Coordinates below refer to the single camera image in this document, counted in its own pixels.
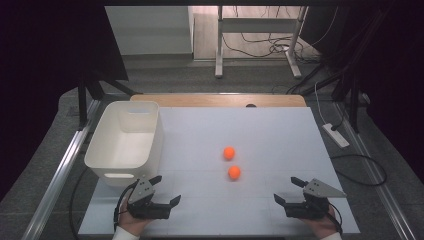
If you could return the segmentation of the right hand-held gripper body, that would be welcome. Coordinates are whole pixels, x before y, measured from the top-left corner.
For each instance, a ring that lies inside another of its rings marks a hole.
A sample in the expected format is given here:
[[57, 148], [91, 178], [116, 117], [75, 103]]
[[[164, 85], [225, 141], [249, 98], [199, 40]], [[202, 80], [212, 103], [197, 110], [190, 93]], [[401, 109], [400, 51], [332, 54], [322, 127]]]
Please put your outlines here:
[[318, 179], [307, 181], [308, 185], [300, 187], [304, 201], [286, 203], [284, 210], [287, 217], [318, 220], [329, 212], [330, 198], [345, 198], [346, 194]]

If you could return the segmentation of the dark curtain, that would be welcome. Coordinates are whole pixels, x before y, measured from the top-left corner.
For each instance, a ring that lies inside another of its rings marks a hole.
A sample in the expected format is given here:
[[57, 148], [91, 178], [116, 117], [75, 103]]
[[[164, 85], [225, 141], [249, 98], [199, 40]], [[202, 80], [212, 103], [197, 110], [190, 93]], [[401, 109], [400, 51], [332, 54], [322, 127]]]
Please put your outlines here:
[[65, 92], [127, 78], [102, 0], [0, 0], [0, 201]]
[[424, 183], [424, 0], [394, 0], [356, 71], [367, 113]]

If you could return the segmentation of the wooden table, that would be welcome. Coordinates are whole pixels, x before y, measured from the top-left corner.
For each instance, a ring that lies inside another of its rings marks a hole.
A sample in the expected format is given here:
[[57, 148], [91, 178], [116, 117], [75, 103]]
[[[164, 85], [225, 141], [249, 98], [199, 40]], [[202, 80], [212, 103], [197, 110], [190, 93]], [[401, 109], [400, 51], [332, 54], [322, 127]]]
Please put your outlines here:
[[154, 101], [161, 107], [306, 107], [300, 95], [137, 94], [131, 101]]

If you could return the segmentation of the white metal desk frame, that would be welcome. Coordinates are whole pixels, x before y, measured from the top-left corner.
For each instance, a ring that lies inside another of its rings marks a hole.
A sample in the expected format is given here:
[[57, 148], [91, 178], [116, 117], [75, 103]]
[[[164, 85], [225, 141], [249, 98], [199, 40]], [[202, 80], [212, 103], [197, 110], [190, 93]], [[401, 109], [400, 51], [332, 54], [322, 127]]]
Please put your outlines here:
[[301, 6], [296, 19], [292, 18], [224, 18], [223, 7], [218, 6], [218, 35], [215, 58], [215, 77], [223, 76], [223, 39], [224, 33], [282, 33], [291, 34], [288, 47], [283, 51], [295, 78], [301, 77], [301, 72], [295, 60], [295, 46], [303, 25], [307, 7]]

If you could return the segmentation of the white cabinet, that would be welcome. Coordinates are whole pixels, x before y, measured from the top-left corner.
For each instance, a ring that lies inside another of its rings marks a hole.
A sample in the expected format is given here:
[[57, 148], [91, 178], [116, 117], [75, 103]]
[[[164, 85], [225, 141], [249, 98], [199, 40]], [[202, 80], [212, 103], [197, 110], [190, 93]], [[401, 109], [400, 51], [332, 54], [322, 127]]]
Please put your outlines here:
[[122, 55], [193, 53], [189, 6], [110, 6], [105, 8]]

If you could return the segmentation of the black metal stand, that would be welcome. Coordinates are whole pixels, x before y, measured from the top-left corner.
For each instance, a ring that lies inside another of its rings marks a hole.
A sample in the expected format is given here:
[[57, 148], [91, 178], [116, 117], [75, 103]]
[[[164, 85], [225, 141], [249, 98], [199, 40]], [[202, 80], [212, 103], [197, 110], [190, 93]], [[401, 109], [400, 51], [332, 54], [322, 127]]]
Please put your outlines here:
[[78, 82], [78, 109], [79, 109], [79, 127], [82, 131], [88, 124], [87, 94], [90, 94], [94, 100], [101, 100], [105, 92], [100, 84], [101, 81], [113, 86], [128, 96], [137, 95], [137, 92], [120, 83], [118, 80], [100, 72], [93, 71], [86, 76], [82, 76]]
[[355, 133], [359, 132], [358, 128], [358, 108], [360, 106], [360, 78], [352, 67], [346, 67], [341, 74], [340, 80], [336, 84], [332, 95], [332, 99], [336, 102], [344, 100], [348, 101], [348, 121]]

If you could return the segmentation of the aluminium floor rail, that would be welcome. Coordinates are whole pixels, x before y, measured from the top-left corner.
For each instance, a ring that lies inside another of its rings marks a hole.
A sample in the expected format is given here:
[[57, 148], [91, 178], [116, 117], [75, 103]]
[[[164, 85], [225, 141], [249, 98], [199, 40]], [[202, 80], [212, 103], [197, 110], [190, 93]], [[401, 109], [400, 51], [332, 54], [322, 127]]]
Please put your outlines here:
[[[370, 153], [362, 139], [362, 137], [355, 133], [351, 128], [347, 118], [346, 112], [341, 109], [338, 103], [333, 104], [334, 108], [338, 111], [338, 115], [343, 120], [342, 126], [346, 130], [347, 135], [351, 141], [351, 145], [355, 148], [356, 152], [360, 155], [370, 157]], [[378, 169], [375, 163], [365, 160], [363, 163], [365, 170], [374, 184], [383, 181], [383, 174]], [[392, 194], [387, 184], [382, 184], [376, 187], [376, 192], [384, 206], [394, 228], [396, 229], [401, 240], [417, 240], [417, 235], [414, 233], [412, 225], [409, 223], [405, 213], [400, 207], [400, 204]]]
[[66, 180], [72, 170], [78, 153], [86, 140], [96, 112], [101, 105], [100, 100], [92, 100], [88, 107], [86, 125], [75, 132], [65, 154], [63, 155], [32, 219], [30, 220], [21, 240], [39, 240], [53, 208], [60, 196]]

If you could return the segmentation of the white power strip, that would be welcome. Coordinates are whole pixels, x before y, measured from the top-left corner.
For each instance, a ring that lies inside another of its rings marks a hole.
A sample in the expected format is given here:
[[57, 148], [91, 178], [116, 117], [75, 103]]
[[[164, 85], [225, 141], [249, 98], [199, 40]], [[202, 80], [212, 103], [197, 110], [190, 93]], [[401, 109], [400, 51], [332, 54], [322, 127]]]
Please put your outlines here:
[[327, 123], [323, 125], [324, 131], [328, 134], [328, 136], [340, 147], [345, 148], [349, 146], [349, 142], [340, 134], [338, 130], [333, 129], [333, 125], [331, 123]]

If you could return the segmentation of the person's right hand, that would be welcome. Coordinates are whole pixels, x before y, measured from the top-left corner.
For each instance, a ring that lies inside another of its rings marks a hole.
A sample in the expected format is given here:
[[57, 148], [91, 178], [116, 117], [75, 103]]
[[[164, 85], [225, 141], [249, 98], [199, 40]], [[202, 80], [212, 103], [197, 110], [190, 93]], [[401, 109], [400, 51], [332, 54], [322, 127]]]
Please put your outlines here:
[[319, 240], [338, 232], [336, 226], [328, 217], [324, 217], [318, 220], [302, 219], [302, 222], [312, 230], [313, 234]]

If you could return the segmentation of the person's left hand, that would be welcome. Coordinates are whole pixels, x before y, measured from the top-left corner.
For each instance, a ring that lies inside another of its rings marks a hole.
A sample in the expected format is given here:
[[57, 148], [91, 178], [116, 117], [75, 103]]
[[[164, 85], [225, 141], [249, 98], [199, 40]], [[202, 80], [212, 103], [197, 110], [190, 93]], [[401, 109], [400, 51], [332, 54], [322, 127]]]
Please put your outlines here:
[[124, 201], [120, 206], [118, 216], [118, 226], [127, 231], [128, 233], [140, 237], [146, 226], [151, 223], [149, 219], [134, 218], [127, 211], [127, 201]]

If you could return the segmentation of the white foam board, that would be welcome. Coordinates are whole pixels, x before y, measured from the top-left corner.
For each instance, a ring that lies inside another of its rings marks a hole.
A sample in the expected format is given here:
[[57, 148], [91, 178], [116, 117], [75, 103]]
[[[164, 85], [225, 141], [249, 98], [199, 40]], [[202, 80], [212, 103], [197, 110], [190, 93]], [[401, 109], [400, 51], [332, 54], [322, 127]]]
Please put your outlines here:
[[[164, 130], [155, 201], [181, 196], [166, 220], [151, 223], [147, 237], [308, 236], [288, 218], [274, 195], [303, 199], [291, 177], [338, 187], [319, 128], [307, 107], [163, 107]], [[235, 149], [226, 160], [225, 147]], [[237, 180], [228, 169], [238, 166]]]

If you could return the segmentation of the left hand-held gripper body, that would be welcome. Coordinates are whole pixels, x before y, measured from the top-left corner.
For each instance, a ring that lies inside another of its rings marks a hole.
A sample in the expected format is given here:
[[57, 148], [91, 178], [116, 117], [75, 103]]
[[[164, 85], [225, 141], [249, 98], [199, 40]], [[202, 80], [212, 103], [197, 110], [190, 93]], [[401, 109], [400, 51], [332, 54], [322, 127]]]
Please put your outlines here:
[[170, 216], [170, 204], [158, 204], [152, 201], [155, 194], [155, 185], [149, 180], [139, 179], [135, 189], [127, 200], [127, 211], [137, 219], [168, 219]]

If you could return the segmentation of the white plastic bin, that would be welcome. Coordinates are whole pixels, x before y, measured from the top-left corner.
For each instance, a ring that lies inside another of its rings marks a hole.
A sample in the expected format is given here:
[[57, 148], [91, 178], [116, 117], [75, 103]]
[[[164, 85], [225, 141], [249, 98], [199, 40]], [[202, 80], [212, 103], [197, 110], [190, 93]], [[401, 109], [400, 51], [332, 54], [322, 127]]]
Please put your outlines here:
[[156, 102], [116, 101], [105, 108], [84, 162], [105, 184], [127, 186], [157, 175], [163, 139]]

